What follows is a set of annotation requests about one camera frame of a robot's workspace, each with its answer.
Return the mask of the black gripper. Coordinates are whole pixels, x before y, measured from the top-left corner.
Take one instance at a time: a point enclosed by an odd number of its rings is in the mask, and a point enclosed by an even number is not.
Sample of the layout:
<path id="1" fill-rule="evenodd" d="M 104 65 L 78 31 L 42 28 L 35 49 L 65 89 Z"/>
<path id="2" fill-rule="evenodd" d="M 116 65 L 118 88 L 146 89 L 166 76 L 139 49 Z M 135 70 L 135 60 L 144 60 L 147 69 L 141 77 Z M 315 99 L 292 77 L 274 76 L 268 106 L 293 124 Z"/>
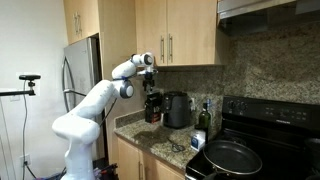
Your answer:
<path id="1" fill-rule="evenodd" d="M 155 82 L 153 79 L 153 76 L 157 73 L 156 70 L 153 70 L 151 72 L 146 72 L 144 74 L 144 80 L 143 80 L 143 87 L 146 95 L 154 94 L 156 91 L 153 89 Z"/>

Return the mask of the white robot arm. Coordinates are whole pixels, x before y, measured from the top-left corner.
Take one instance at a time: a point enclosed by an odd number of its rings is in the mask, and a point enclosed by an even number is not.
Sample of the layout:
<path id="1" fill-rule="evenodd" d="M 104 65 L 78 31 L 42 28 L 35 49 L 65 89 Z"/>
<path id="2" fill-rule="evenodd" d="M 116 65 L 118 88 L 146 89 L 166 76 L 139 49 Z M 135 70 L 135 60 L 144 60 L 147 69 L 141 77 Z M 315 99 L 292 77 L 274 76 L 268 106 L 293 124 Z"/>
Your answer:
<path id="1" fill-rule="evenodd" d="M 153 87 L 154 56 L 151 52 L 134 54 L 112 71 L 111 80 L 101 80 L 84 99 L 52 124 L 53 132 L 69 142 L 64 155 L 66 173 L 61 180 L 96 180 L 92 161 L 92 144 L 100 133 L 100 125 L 94 121 L 111 98 L 131 98 L 134 87 L 129 78 L 144 75 L 145 90 Z"/>

